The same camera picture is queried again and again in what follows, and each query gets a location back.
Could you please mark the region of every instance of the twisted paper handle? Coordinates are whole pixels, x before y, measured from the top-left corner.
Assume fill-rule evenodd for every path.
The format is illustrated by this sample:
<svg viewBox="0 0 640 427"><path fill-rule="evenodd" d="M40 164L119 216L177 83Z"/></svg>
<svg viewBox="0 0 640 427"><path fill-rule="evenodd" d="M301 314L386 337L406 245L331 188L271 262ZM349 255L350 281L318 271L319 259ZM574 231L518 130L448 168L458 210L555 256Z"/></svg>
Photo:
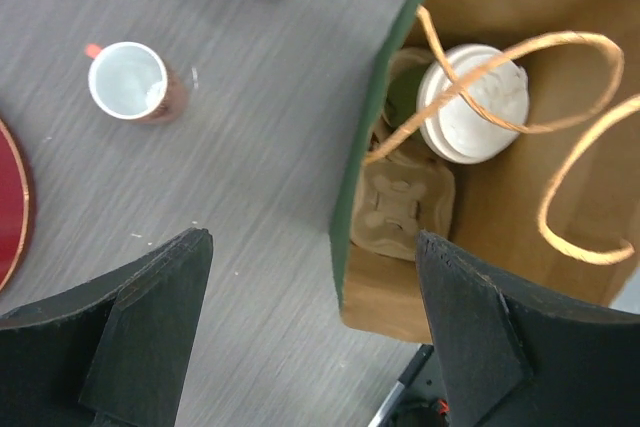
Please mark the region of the twisted paper handle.
<svg viewBox="0 0 640 427"><path fill-rule="evenodd" d="M524 42L508 48L503 53L492 57L484 64L466 73L461 78L458 78L442 49L442 45L440 44L440 40L429 12L423 6L419 6L416 15L422 23L429 46L441 67L447 74L447 77L451 81L451 85L449 88L441 92L433 102L431 102L431 104L426 106L424 110L416 112L404 124L398 127L392 135L380 143L377 149L368 152L364 158L365 165L389 155L410 135L418 130L420 125L426 119L435 115L439 109L458 95L460 95L480 117L495 125L507 130L526 134L541 134L573 127L600 113L611 101L620 85L622 71L624 68L624 56L620 47L604 35L571 31L545 34L525 40ZM597 99L593 107L582 114L553 120L546 124L512 124L488 112L483 106L479 105L466 90L467 87L473 84L476 80L480 79L496 67L506 64L512 60L519 59L532 52L565 44L585 44L593 46L604 54L604 57L609 64L609 82L606 89ZM607 129L638 110L640 110L640 96L628 99L605 114L583 134L580 141L575 145L569 156L565 159L563 165L549 181L538 211L538 230L549 244L564 255L596 265L615 264L633 255L634 249L627 241L623 241L623 247L621 249L609 252L594 252L571 244L556 235L549 228L547 224L547 214L558 187L573 164L591 146L591 144L593 144L604 132L607 131Z"/></svg>

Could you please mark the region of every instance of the brown paper bag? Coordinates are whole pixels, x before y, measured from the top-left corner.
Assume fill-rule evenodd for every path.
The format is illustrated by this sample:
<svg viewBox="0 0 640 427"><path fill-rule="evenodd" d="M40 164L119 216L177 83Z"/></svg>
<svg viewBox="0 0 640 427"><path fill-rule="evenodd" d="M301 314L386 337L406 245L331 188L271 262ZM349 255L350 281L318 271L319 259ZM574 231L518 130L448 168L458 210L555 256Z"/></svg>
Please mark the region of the brown paper bag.
<svg viewBox="0 0 640 427"><path fill-rule="evenodd" d="M445 49L467 42L506 48L550 31L608 36L625 54L615 104L640 91L639 1L426 0L424 5ZM416 23L405 46L426 44L422 27ZM530 80L528 124L584 114L611 80L611 65L592 46L553 47L528 55L521 63ZM531 281L608 304L636 266L637 258L628 255L630 249L622 255L625 260L615 265L591 265L554 248L536 222L550 179L600 118L556 132L524 134L495 159L456 166L451 240ZM549 206L551 231L592 251L615 251L622 239L638 240L639 140L640 115L631 115L612 125L579 156ZM334 271L338 247L334 247ZM348 250L342 284L337 282L345 323L403 340L428 342L430 334L411 263L372 257L354 245Z"/></svg>

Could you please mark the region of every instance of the red plate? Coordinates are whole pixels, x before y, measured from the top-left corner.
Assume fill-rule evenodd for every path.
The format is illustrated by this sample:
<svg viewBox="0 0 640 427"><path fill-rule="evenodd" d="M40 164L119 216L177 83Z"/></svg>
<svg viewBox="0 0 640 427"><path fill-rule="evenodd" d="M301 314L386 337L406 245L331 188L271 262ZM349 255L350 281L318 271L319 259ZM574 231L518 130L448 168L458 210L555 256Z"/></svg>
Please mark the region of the red plate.
<svg viewBox="0 0 640 427"><path fill-rule="evenodd" d="M0 290L23 259L31 237L34 195L24 157L0 120Z"/></svg>

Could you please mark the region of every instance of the wood grain surface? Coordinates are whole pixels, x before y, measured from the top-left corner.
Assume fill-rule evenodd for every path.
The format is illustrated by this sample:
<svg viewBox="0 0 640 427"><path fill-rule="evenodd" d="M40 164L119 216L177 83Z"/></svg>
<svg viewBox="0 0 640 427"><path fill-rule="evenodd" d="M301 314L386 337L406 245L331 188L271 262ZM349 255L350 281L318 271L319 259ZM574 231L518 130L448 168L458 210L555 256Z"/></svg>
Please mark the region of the wood grain surface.
<svg viewBox="0 0 640 427"><path fill-rule="evenodd" d="M177 425L366 425L415 346L341 324L327 229L403 1L0 0L0 116L39 204L0 311L205 227L214 262ZM123 40L184 79L178 121L93 104L83 49Z"/></svg>

